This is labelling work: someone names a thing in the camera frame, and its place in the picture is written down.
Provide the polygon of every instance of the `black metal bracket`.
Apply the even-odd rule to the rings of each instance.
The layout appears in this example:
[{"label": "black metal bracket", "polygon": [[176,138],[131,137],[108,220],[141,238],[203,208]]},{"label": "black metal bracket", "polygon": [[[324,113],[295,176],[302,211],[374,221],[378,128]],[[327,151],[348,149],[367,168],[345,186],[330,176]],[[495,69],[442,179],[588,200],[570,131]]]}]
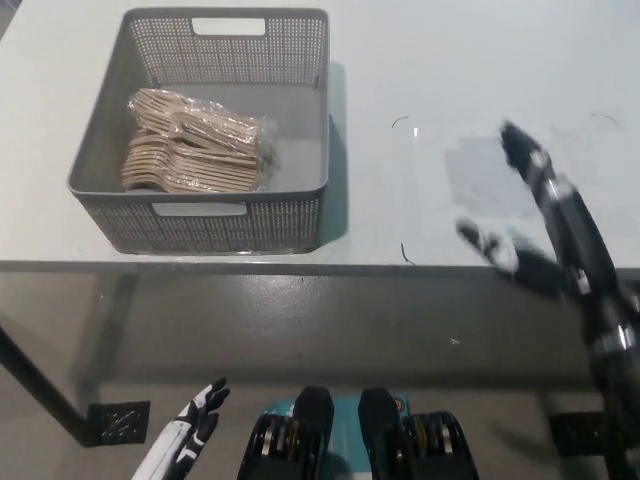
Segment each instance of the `black metal bracket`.
[{"label": "black metal bracket", "polygon": [[610,480],[637,480],[635,462],[627,456],[631,446],[617,417],[605,412],[567,413],[549,418],[553,441],[561,457],[604,457]]},{"label": "black metal bracket", "polygon": [[144,443],[147,438],[151,402],[89,405],[87,422],[99,445]]}]

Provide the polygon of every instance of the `plastic bag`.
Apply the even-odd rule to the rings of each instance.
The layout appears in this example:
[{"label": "plastic bag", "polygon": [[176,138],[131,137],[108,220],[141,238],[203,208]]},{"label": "plastic bag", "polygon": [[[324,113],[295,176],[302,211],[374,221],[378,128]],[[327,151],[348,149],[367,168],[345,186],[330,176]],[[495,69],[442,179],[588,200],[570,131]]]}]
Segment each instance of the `plastic bag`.
[{"label": "plastic bag", "polygon": [[122,170],[126,190],[268,190],[274,156],[266,120],[167,90],[142,89],[129,108],[141,130]]}]

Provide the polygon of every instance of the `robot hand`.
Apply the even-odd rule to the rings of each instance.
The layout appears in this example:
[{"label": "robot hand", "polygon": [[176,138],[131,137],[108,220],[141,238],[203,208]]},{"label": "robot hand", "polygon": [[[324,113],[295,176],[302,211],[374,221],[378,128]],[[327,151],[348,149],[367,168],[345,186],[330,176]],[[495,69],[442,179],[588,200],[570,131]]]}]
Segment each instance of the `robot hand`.
[{"label": "robot hand", "polygon": [[636,479],[640,459],[640,301],[622,282],[577,189],[556,174],[551,157],[512,123],[501,131],[507,163],[530,188],[544,218],[557,264],[530,248],[501,245],[472,222],[458,232],[516,283],[571,298],[582,311],[583,340],[595,386],[604,398],[605,460],[612,479]]},{"label": "robot hand", "polygon": [[214,412],[229,395],[222,378],[196,395],[156,439],[132,480],[182,480],[218,424]]}]

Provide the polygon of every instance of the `white table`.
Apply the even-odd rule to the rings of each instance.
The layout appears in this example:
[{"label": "white table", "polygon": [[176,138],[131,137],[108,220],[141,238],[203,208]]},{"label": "white table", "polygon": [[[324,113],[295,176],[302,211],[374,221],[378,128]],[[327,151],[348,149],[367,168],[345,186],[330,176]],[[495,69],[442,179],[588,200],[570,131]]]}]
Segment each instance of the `white table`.
[{"label": "white table", "polygon": [[[515,228],[550,252],[541,217],[497,143],[509,118],[550,150],[583,193],[616,265],[640,277],[635,0],[288,0],[330,15],[331,115],[347,153],[346,231],[305,255],[116,252],[66,179],[123,14],[145,6],[281,3],[26,1],[0,43],[0,268],[488,271],[476,270],[482,259],[457,237],[458,218],[500,232]],[[0,353],[76,438],[92,443],[84,419],[46,379],[29,380],[38,372],[8,337]]]}]

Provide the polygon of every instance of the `scratch mark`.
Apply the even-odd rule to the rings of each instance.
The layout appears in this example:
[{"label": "scratch mark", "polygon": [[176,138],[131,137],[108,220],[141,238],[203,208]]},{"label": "scratch mark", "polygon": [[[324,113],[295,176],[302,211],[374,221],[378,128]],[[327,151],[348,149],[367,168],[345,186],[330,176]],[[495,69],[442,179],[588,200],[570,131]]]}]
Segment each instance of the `scratch mark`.
[{"label": "scratch mark", "polygon": [[609,120],[611,120],[613,123],[615,123],[618,127],[620,126],[620,124],[618,123],[618,121],[613,118],[610,115],[607,115],[605,113],[592,113],[591,114],[592,117],[602,117],[602,118],[608,118]]},{"label": "scratch mark", "polygon": [[396,121],[391,124],[391,128],[395,127],[396,123],[398,123],[400,120],[404,120],[405,118],[409,118],[409,115],[405,115],[404,117],[396,118]]},{"label": "scratch mark", "polygon": [[400,244],[400,249],[402,250],[402,258],[404,258],[404,261],[405,261],[405,262],[407,262],[407,263],[410,263],[411,265],[413,265],[413,266],[415,267],[415,266],[416,266],[416,264],[415,264],[415,263],[413,263],[411,260],[409,260],[409,259],[407,258],[407,254],[406,254],[406,253],[404,253],[404,243],[401,243],[401,244]]}]

